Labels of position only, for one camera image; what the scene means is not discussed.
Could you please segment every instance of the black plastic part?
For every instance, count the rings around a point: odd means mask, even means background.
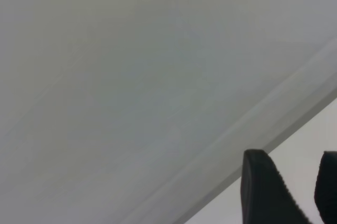
[[[310,224],[263,150],[244,152],[241,204],[243,224]]]
[[[337,152],[325,152],[317,176],[315,203],[325,224],[337,223]]]

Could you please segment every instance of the white wall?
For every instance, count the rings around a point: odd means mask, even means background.
[[[313,195],[324,150],[337,150],[337,100],[270,153],[285,183],[313,222],[323,223]],[[240,182],[236,180],[186,224],[242,223]]]
[[[336,37],[336,0],[0,0],[1,221],[172,224],[337,72]]]

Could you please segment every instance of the white ceiling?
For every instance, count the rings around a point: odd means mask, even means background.
[[[337,72],[336,36],[336,0],[0,0],[2,221],[173,223]]]

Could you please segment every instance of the black object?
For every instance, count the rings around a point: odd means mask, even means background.
[[[241,179],[243,224],[310,224],[263,150],[246,150]]]
[[[325,151],[315,188],[315,203],[325,224],[337,223],[337,152]]]

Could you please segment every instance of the ceiling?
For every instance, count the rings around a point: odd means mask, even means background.
[[[336,0],[0,0],[1,219],[174,223],[337,86],[336,36]]]

